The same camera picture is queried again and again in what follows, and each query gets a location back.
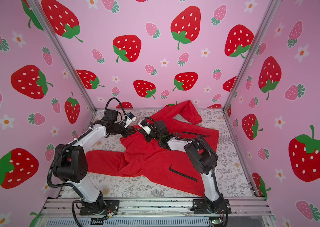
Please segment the red zip-up jacket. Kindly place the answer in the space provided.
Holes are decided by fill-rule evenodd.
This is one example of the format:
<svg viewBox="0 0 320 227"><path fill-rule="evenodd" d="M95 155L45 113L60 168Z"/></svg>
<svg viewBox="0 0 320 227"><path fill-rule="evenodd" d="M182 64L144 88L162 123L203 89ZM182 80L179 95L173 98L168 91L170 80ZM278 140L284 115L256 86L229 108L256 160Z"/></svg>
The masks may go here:
<svg viewBox="0 0 320 227"><path fill-rule="evenodd" d="M183 138L195 138L196 133L204 135L212 149L217 149L219 131L199 126L202 118L191 101L165 106L151 118L164 121L170 133L181 133ZM138 132L120 141L125 152L87 152L89 172L121 177L144 176L153 183L198 196L204 195L201 175L194 169L186 153L163 149L156 140L146 142Z"/></svg>

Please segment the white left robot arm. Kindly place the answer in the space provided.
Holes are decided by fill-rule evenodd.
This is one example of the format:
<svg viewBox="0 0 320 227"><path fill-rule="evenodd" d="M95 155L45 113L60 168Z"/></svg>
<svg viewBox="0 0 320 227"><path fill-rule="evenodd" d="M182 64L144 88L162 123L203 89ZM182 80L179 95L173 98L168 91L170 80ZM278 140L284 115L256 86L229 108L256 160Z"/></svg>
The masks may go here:
<svg viewBox="0 0 320 227"><path fill-rule="evenodd" d="M106 203L103 193L90 181L86 152L96 141L112 134L126 138L135 134L131 126L106 121L95 121L80 137L55 148L55 158L49 167L47 184L51 188L71 187L80 197L82 207L95 215L103 214Z"/></svg>

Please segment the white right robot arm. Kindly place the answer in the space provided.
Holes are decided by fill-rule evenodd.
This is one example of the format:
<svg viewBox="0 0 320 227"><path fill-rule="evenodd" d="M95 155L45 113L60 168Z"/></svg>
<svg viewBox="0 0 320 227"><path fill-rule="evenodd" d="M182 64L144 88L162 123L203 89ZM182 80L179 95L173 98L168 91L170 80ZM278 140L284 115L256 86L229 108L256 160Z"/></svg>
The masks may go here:
<svg viewBox="0 0 320 227"><path fill-rule="evenodd" d="M181 133L169 133L164 121L149 123L150 119L146 117L139 123L141 128L138 131L144 135L145 140L147 142L156 140L158 145L164 149L186 153L192 166L202 177L204 205L193 208L192 211L207 211L211 214L225 212L228 214L229 205L219 192L215 175L218 156L205 139L208 135L184 131L184 134L194 135L195 138L182 138Z"/></svg>

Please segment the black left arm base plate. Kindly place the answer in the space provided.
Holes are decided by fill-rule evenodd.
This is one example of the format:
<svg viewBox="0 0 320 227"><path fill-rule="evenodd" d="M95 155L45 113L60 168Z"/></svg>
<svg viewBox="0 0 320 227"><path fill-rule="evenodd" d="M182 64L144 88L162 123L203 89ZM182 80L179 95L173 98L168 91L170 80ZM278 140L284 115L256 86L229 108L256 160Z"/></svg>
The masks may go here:
<svg viewBox="0 0 320 227"><path fill-rule="evenodd" d="M117 215L120 200L104 200L100 202L83 202L80 209L80 216L112 216Z"/></svg>

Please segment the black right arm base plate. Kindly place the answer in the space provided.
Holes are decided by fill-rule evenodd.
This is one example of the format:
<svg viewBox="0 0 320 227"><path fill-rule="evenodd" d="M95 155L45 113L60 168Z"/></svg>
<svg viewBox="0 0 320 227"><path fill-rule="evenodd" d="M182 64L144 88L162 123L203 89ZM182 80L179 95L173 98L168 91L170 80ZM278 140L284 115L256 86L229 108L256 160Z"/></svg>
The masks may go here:
<svg viewBox="0 0 320 227"><path fill-rule="evenodd" d="M208 199L194 199L190 211L195 214L232 214L228 199L219 198L215 202Z"/></svg>

